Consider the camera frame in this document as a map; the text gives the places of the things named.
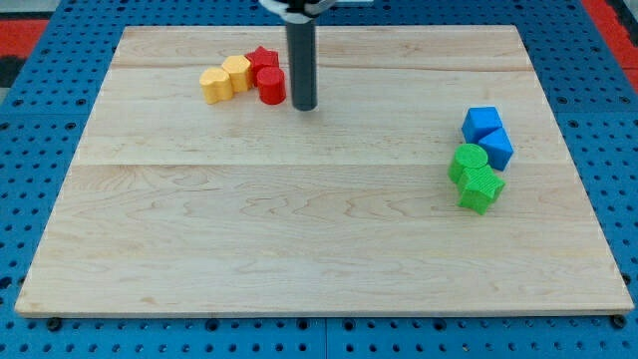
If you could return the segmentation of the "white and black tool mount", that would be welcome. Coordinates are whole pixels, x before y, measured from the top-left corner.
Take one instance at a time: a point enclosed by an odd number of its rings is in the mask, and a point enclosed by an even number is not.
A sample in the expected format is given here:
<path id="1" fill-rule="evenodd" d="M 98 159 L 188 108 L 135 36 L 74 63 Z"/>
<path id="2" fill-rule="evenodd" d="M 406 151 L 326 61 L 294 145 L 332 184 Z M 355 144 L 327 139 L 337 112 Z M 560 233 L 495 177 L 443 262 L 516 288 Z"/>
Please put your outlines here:
<path id="1" fill-rule="evenodd" d="M 329 10 L 337 0 L 259 0 L 258 3 L 286 23 L 305 24 Z"/>

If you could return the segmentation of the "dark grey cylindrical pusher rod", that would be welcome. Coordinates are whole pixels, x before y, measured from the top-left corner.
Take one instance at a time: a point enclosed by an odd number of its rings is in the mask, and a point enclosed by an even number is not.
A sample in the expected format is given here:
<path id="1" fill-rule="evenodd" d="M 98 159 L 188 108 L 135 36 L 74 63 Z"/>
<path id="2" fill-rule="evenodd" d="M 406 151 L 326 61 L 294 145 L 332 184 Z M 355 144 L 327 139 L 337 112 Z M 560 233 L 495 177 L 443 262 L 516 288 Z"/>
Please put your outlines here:
<path id="1" fill-rule="evenodd" d="M 318 104 L 315 20 L 287 22 L 285 30 L 292 105 L 312 111 Z"/>

